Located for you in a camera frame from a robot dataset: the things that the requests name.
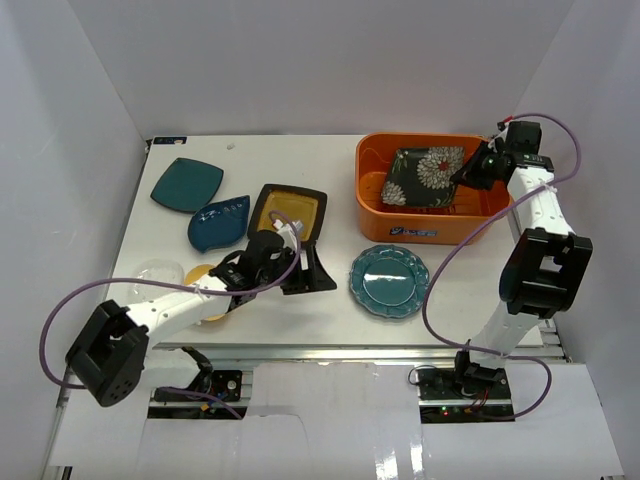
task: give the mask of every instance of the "teal plate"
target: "teal plate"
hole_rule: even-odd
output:
[[[377,245],[351,266],[351,293],[374,315],[404,318],[417,312],[429,285],[429,270],[406,248]]]

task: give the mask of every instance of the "orange plastic container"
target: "orange plastic container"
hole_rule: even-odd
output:
[[[453,203],[446,208],[393,207],[380,200],[397,149],[462,146],[466,162],[482,140],[473,135],[417,133],[374,133],[364,137],[356,149],[356,198],[360,230],[365,237],[374,242],[456,245],[509,205],[511,198],[501,182],[496,182],[489,192],[460,186]]]

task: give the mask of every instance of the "white flower print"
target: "white flower print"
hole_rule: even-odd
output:
[[[418,162],[418,178],[425,187],[442,189],[449,187],[449,178],[464,160],[462,147],[434,147]]]
[[[405,197],[402,188],[393,182],[386,182],[382,188],[382,202],[387,205],[404,205],[407,203],[407,197]]]

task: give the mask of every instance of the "gray wall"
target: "gray wall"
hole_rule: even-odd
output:
[[[583,169],[559,195],[567,219],[592,238],[595,251],[558,325],[572,356],[587,363],[631,480],[640,478],[638,25],[640,2],[576,1],[518,107],[557,114],[582,141]],[[570,143],[552,127],[543,145],[561,168],[573,161]]]
[[[65,0],[0,0],[0,478],[39,478],[58,388],[45,316],[109,274],[144,144]],[[57,374],[100,292],[61,315]]]
[[[69,0],[145,137],[490,132],[573,0]]]

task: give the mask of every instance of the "bin label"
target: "bin label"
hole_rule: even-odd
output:
[[[411,235],[413,237],[435,237],[437,230],[410,230],[404,227],[393,227],[389,231],[390,235]]]

